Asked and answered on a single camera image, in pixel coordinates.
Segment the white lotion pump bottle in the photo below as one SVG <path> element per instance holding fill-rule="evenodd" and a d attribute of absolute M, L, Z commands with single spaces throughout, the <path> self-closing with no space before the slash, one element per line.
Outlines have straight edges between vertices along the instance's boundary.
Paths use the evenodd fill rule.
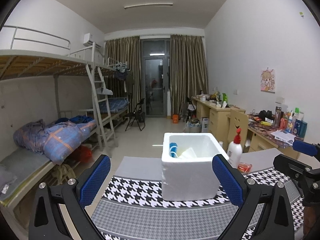
<path fill-rule="evenodd" d="M 229 156 L 229 163 L 233 168 L 238 168 L 238 165 L 240 163 L 240 158 L 242 154 L 242 146 L 241 146 L 241 128 L 236 129 L 236 135 L 229 143 L 227 155 Z"/>

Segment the black folding chair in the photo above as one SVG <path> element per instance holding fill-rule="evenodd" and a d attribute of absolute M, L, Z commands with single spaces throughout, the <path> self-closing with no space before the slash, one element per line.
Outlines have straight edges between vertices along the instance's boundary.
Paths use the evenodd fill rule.
<path fill-rule="evenodd" d="M 145 99 L 142 98 L 136 104 L 135 109 L 132 112 L 126 113 L 124 116 L 128 118 L 128 123 L 125 128 L 127 131 L 129 126 L 133 126 L 133 123 L 136 122 L 140 131 L 145 128 L 145 112 L 143 111 L 143 104 Z"/>

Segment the ceiling tube light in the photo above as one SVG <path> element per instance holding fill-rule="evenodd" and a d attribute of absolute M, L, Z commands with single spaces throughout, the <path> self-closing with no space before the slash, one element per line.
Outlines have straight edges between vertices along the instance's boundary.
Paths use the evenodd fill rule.
<path fill-rule="evenodd" d="M 173 3 L 144 3 L 124 6 L 125 10 L 142 7 L 173 7 Z"/>

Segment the black headphones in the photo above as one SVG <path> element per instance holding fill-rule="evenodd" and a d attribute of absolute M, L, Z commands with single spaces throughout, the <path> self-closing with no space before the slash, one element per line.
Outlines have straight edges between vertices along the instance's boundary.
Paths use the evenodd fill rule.
<path fill-rule="evenodd" d="M 259 112 L 258 117 L 262 120 L 265 121 L 266 119 L 274 120 L 274 115 L 270 110 L 262 110 Z"/>

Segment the wooden smiley chair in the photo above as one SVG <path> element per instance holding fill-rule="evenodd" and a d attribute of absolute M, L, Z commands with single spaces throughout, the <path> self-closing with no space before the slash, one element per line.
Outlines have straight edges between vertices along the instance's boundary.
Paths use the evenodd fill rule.
<path fill-rule="evenodd" d="M 245 143 L 247 140 L 247 132 L 248 132 L 248 115 L 240 111 L 231 109 L 229 118 L 230 118 L 230 121 L 229 121 L 229 131 L 228 131 L 227 142 L 229 144 L 231 141 L 233 141 L 234 137 L 237 135 L 236 130 L 240 128 L 241 129 L 240 145 L 244 150 Z"/>

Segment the cartoon girl wall poster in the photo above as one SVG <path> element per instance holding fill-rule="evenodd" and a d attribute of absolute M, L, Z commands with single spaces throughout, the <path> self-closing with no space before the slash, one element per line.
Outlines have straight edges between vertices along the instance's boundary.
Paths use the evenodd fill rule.
<path fill-rule="evenodd" d="M 274 69 L 261 71 L 260 75 L 260 90 L 263 92 L 274 93 L 276 91 L 276 72 Z"/>

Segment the blue face mask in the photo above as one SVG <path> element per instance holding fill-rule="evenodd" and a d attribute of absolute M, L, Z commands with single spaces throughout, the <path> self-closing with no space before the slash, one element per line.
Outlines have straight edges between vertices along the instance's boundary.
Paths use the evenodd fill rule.
<path fill-rule="evenodd" d="M 177 144 L 175 142 L 171 142 L 169 144 L 169 154 L 173 158 L 178 158 L 178 155 L 177 155 Z"/>

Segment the brown curtain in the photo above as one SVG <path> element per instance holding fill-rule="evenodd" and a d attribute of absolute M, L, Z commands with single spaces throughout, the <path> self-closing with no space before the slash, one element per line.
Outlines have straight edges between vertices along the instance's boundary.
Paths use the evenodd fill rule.
<path fill-rule="evenodd" d="M 202 37 L 171 35 L 170 96 L 171 113 L 180 113 L 186 98 L 208 93 L 208 74 Z"/>
<path fill-rule="evenodd" d="M 126 98 L 132 112 L 141 99 L 141 44 L 139 36 L 109 40 L 105 47 L 105 62 L 116 69 L 106 79 L 107 88 L 115 98 Z"/>

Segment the orange bucket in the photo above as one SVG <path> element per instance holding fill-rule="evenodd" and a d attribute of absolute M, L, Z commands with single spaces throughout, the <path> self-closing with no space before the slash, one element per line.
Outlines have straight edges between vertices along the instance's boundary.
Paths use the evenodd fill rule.
<path fill-rule="evenodd" d="M 174 114 L 174 115 L 172 116 L 172 122 L 173 122 L 174 124 L 178 124 L 178 123 L 179 123 L 179 119 L 180 119 L 180 117 L 179 117 L 178 114 Z"/>

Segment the white tissue paper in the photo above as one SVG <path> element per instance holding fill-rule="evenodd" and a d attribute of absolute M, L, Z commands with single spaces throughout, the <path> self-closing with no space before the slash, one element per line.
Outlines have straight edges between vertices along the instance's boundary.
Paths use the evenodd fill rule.
<path fill-rule="evenodd" d="M 183 151 L 179 157 L 179 159 L 195 159 L 197 158 L 197 155 L 195 153 L 195 151 L 193 150 L 192 147 L 186 149 L 185 151 Z"/>

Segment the houndstooth table mat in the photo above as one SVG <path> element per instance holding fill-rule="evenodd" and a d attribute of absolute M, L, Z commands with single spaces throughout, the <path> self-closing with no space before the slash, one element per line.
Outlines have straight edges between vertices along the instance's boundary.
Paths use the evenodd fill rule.
<path fill-rule="evenodd" d="M 222 187 L 213 198 L 166 201 L 160 181 L 114 176 L 91 219 L 105 239 L 217 239 L 237 209 Z"/>

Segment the left brown curtain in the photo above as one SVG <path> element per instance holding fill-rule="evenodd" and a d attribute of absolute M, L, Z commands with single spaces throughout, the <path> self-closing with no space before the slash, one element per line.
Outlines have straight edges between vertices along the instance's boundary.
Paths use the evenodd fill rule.
<path fill-rule="evenodd" d="M 139 36 L 109 40 L 105 47 L 105 62 L 116 69 L 106 79 L 107 88 L 115 98 L 126 98 L 132 112 L 141 99 L 141 44 Z"/>

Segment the white paper sheets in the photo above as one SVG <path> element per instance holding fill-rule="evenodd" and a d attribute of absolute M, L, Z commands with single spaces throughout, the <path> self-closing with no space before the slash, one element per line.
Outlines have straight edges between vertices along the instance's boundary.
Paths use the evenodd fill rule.
<path fill-rule="evenodd" d="M 271 135 L 279 141 L 282 141 L 290 146 L 293 145 L 293 142 L 295 140 L 295 135 L 291 134 L 290 132 L 284 131 L 284 130 L 277 130 L 271 133 Z"/>

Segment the glass balcony door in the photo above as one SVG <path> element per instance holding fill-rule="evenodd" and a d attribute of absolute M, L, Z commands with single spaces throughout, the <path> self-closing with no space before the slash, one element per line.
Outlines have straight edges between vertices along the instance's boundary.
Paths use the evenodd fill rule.
<path fill-rule="evenodd" d="M 149 117 L 167 116 L 169 90 L 170 39 L 141 40 L 142 92 Z"/>

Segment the white foam box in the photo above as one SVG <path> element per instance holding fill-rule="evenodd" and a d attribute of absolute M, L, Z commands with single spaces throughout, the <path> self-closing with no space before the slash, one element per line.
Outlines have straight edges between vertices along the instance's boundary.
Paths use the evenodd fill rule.
<path fill-rule="evenodd" d="M 169 154 L 169 144 L 177 144 L 177 155 L 192 147 L 197 158 L 179 159 Z M 211 133 L 165 133 L 162 151 L 162 197 L 169 201 L 213 198 L 220 182 L 212 169 L 213 157 L 229 159 Z"/>

